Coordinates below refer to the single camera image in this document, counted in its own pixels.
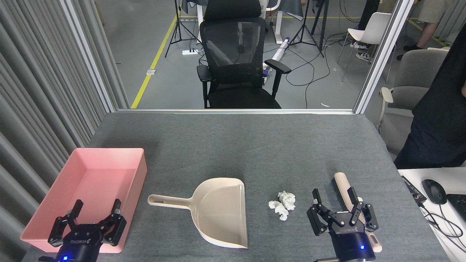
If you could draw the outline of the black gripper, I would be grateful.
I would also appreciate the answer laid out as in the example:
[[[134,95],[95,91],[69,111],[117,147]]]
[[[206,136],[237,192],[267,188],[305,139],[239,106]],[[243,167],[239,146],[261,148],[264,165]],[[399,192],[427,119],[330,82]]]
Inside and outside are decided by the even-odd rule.
[[[123,235],[127,222],[121,215],[120,199],[115,199],[110,215],[99,223],[77,225],[82,207],[83,201],[77,199],[71,211],[55,219],[48,238],[53,247],[62,245],[55,262],[95,262],[104,243],[116,246]],[[63,237],[67,225],[71,232]]]
[[[314,204],[307,211],[309,222],[316,236],[329,230],[336,257],[340,262],[374,261],[376,256],[365,230],[373,232],[379,228],[375,211],[371,204],[359,201],[354,187],[350,187],[347,193],[353,204],[350,222],[344,222],[342,217],[326,208],[316,188],[312,191]],[[359,221],[361,213],[366,222]]]

